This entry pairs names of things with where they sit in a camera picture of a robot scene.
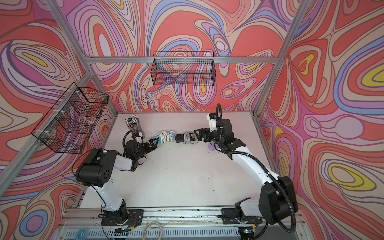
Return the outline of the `blue power strip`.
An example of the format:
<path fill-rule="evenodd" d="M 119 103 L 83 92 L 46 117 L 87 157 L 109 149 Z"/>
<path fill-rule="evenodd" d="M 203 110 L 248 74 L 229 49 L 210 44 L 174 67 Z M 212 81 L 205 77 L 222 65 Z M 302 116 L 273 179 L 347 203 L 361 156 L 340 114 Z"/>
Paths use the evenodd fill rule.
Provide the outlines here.
<path fill-rule="evenodd" d="M 171 130 L 165 130 L 158 132 L 158 135 L 151 138 L 151 140 L 155 141 L 158 145 L 165 143 L 173 143 L 175 141 L 176 133 Z"/>

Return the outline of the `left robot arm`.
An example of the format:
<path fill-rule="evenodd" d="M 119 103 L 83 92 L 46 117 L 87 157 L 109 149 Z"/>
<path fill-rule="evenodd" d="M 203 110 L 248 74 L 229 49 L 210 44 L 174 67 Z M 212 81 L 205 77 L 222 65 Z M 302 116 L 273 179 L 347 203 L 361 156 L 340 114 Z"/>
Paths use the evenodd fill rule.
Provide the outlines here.
<path fill-rule="evenodd" d="M 98 218 L 104 226 L 128 225 L 133 228 L 141 224 L 136 214 L 127 209 L 126 201 L 117 193 L 112 180 L 113 170 L 134 172 L 143 165 L 140 160 L 147 160 L 147 154 L 157 149 L 158 138 L 144 141 L 139 132 L 128 131 L 122 140 L 123 152 L 93 148 L 82 154 L 80 166 L 72 173 L 75 179 L 91 190 L 101 200 L 101 213 Z"/>

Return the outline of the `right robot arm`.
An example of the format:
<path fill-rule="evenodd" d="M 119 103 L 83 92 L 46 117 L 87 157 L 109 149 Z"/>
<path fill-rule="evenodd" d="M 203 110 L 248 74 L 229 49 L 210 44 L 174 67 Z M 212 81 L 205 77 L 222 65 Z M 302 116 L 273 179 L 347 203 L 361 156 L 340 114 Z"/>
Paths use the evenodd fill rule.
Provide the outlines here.
<path fill-rule="evenodd" d="M 243 199 L 235 204 L 237 219 L 258 217 L 269 225 L 279 224 L 284 231 L 296 230 L 298 204 L 293 181 L 268 169 L 252 155 L 246 144 L 235 137 L 229 119 L 209 114 L 208 128 L 195 130 L 199 142 L 213 143 L 215 149 L 242 167 L 259 184 L 257 201 Z"/>

